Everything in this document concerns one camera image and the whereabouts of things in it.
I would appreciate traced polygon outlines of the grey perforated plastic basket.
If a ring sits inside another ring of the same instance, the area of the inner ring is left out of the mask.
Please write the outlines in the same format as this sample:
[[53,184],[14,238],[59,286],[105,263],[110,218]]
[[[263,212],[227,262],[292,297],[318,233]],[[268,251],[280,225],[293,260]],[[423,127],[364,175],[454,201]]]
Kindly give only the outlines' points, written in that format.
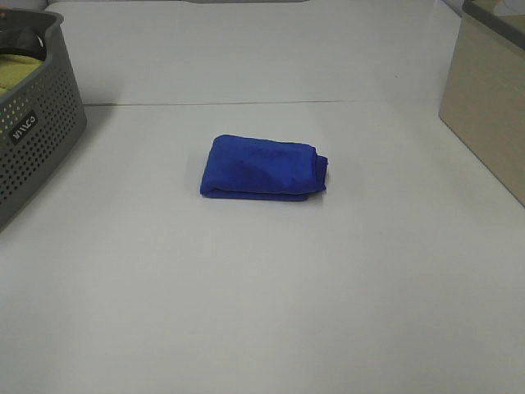
[[1,55],[43,61],[1,95],[1,225],[34,197],[83,134],[87,120],[54,12],[1,10]]

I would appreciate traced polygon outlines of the blue microfiber towel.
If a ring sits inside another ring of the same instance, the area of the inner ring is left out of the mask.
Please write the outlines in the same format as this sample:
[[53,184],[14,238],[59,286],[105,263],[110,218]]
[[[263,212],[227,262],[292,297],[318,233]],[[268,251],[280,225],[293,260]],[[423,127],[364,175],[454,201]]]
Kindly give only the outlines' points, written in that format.
[[220,135],[199,191],[214,199],[305,201],[326,189],[327,167],[309,144]]

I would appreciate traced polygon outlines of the beige storage bin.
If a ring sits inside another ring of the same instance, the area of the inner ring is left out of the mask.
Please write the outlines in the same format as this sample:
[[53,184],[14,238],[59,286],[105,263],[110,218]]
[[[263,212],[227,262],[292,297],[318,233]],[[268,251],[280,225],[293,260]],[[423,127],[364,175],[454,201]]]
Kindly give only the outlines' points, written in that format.
[[524,201],[524,3],[466,1],[440,119]]

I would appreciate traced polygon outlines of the yellow-green towel in basket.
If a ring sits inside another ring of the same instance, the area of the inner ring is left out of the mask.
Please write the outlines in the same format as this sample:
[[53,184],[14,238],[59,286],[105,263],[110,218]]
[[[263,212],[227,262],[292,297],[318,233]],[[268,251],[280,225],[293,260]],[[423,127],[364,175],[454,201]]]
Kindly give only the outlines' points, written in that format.
[[2,54],[0,63],[1,95],[14,89],[24,78],[37,70],[43,61],[22,55]]

